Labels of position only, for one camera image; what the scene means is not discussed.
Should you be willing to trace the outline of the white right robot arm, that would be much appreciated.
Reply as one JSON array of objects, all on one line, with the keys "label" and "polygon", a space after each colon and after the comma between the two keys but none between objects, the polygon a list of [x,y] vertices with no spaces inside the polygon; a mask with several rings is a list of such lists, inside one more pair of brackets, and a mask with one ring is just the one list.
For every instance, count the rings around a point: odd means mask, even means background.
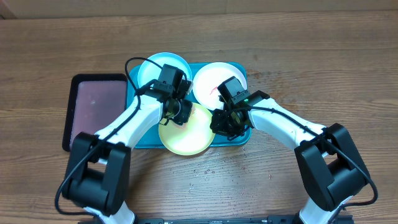
[{"label": "white right robot arm", "polygon": [[309,196],[295,216],[297,223],[336,223],[363,187],[376,190],[369,171],[348,130],[312,123],[281,107],[274,99],[255,96],[215,109],[210,128],[234,139],[252,128],[270,134],[293,150]]}]

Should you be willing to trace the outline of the yellow plate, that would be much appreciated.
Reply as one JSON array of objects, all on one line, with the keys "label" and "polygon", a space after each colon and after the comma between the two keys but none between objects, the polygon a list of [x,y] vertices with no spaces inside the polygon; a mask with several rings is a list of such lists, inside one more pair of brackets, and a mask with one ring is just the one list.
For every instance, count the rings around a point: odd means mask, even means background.
[{"label": "yellow plate", "polygon": [[204,106],[193,103],[195,113],[183,126],[170,121],[159,124],[159,137],[163,145],[180,156],[193,156],[204,151],[215,138],[210,129],[212,114]]}]

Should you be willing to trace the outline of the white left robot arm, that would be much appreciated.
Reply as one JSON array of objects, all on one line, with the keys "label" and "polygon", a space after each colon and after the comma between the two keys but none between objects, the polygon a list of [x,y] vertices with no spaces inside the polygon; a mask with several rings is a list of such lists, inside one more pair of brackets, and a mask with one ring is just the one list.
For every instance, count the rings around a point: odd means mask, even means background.
[{"label": "white left robot arm", "polygon": [[84,209],[81,215],[92,215],[102,223],[134,223],[136,216],[125,202],[132,149],[162,119],[186,123],[192,108],[189,100],[160,102],[151,96],[138,96],[96,134],[78,134],[64,180],[55,194],[57,211],[67,214],[59,206],[60,197],[64,197]]}]

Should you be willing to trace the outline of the pink green sponge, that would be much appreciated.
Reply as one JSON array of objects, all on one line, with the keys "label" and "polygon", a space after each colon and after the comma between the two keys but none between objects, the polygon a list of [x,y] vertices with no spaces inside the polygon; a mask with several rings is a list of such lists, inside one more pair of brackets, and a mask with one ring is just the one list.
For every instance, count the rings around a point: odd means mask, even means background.
[{"label": "pink green sponge", "polygon": [[195,109],[191,108],[189,111],[182,111],[175,117],[175,123],[179,126],[183,126],[184,124],[188,123],[190,117],[192,117],[195,113]]}]

